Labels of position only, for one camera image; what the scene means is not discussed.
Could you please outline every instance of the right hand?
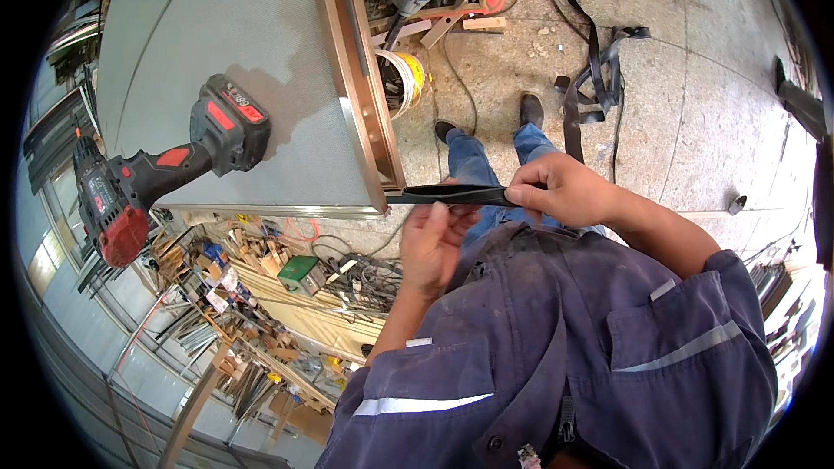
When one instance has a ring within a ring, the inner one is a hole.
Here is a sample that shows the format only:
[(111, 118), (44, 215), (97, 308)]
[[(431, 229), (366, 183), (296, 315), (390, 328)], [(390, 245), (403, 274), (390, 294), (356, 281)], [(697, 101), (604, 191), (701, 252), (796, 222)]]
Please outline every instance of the right hand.
[[(535, 187), (547, 185), (547, 190)], [(504, 193), (541, 221), (542, 213), (571, 228), (607, 223), (616, 214), (622, 189), (563, 152), (522, 166)]]

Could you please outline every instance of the jacket pocket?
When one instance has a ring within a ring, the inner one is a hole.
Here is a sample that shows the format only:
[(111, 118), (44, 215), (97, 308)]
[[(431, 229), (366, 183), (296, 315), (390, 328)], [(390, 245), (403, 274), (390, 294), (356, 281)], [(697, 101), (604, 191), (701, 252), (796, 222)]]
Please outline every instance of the jacket pocket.
[(365, 399), (453, 401), (495, 391), (485, 337), (451, 346), (425, 345), (380, 354), (364, 385)]
[(667, 367), (741, 334), (717, 271), (692, 276), (642, 307), (611, 311), (607, 324), (611, 370), (624, 372)]

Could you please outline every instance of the bronze aluminum frame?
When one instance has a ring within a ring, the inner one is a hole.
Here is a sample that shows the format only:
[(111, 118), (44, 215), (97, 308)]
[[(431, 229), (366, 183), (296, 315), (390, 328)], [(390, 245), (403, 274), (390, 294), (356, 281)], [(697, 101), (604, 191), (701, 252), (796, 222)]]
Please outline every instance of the bronze aluminum frame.
[[(370, 40), (368, 16), (362, 0), (317, 0), (318, 12), (333, 68), (348, 134), (360, 163), (370, 206), (334, 205), (169, 205), (193, 211), (247, 213), (332, 219), (379, 220), (388, 205), (385, 193), (399, 194), (405, 188), (400, 154), (382, 88), (376, 55)], [(362, 60), (366, 63), (363, 72)]]

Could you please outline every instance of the left hand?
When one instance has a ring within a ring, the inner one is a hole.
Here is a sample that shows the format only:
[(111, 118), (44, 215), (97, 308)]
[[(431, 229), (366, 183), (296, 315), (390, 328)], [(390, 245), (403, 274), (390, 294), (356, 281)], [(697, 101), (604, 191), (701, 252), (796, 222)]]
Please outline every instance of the left hand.
[(401, 289), (415, 291), (432, 301), (440, 295), (457, 267), (464, 234), (480, 221), (479, 208), (480, 205), (449, 207), (437, 201), (412, 209), (400, 240)]

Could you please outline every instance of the black rubber strip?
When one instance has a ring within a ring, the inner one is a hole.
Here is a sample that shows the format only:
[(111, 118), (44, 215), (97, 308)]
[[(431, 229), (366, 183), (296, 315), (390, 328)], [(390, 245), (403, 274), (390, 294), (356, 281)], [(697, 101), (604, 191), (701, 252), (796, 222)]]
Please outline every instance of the black rubber strip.
[[(615, 26), (612, 29), (611, 45), (605, 51), (599, 53), (599, 38), (594, 20), (582, 10), (576, 0), (567, 1), (590, 23), (590, 32), (587, 39), (588, 66), (579, 73), (576, 79), (570, 79), (568, 76), (558, 76), (553, 87), (558, 92), (565, 94), (562, 104), (562, 110), (565, 114), (565, 120), (562, 124), (562, 132), (565, 136), (565, 152), (578, 162), (585, 163), (585, 157), (582, 154), (582, 131), (579, 129), (579, 125), (605, 121), (611, 106), (620, 104), (622, 90), (622, 75), (620, 74), (620, 57), (618, 54), (620, 43), (626, 38), (643, 39), (649, 38), (651, 35), (649, 34), (649, 28), (646, 27)], [(610, 72), (610, 87), (608, 89), (602, 79), (601, 67), (605, 64), (609, 65)], [(579, 88), (589, 78), (594, 85), (596, 98), (589, 98), (579, 92)], [(583, 106), (599, 105), (601, 110), (579, 113), (579, 104)]]
[[(537, 183), (534, 186), (547, 190), (547, 185)], [(492, 185), (456, 185), (454, 183), (438, 183), (437, 185), (418, 185), (406, 187), (401, 195), (389, 195), (385, 198), (388, 203), (414, 203), (425, 205), (435, 201), (443, 201), (447, 205), (496, 205), (517, 207), (504, 197), (505, 186)]]

